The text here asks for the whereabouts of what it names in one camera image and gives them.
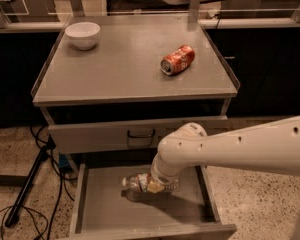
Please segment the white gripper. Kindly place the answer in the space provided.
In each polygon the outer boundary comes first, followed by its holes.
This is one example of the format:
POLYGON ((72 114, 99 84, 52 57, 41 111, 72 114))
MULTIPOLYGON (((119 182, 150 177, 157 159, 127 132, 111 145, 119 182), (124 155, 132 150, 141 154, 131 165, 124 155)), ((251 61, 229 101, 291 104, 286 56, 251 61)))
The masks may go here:
POLYGON ((183 166, 173 166, 165 163, 160 157, 155 157, 151 165, 152 178, 160 183, 150 182, 147 191, 150 193, 162 192, 165 187, 163 185, 170 185, 179 178, 183 166))

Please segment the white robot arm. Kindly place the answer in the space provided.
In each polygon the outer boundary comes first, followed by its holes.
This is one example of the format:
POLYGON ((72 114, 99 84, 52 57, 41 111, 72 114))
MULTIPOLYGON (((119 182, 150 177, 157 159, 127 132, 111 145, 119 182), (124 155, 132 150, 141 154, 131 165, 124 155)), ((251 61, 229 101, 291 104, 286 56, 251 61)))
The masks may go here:
POLYGON ((300 176, 300 116, 211 136, 188 123, 158 144, 153 183, 169 185, 199 165, 300 176))

